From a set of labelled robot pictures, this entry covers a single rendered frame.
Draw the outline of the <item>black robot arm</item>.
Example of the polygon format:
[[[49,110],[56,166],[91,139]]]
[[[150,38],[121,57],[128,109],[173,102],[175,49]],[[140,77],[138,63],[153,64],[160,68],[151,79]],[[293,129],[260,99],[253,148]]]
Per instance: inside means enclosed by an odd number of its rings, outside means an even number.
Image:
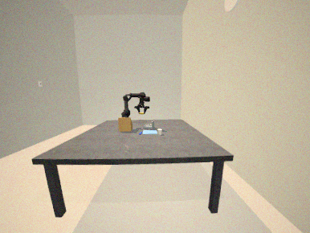
[[[129,98],[127,96],[130,96]],[[123,100],[124,100],[124,111],[121,113],[122,117],[129,117],[130,116],[130,111],[128,109],[128,101],[132,98],[132,97],[138,97],[140,98],[140,102],[150,102],[150,97],[146,96],[144,92],[141,93],[129,93],[123,96]],[[138,104],[138,107],[143,107],[144,104]]]

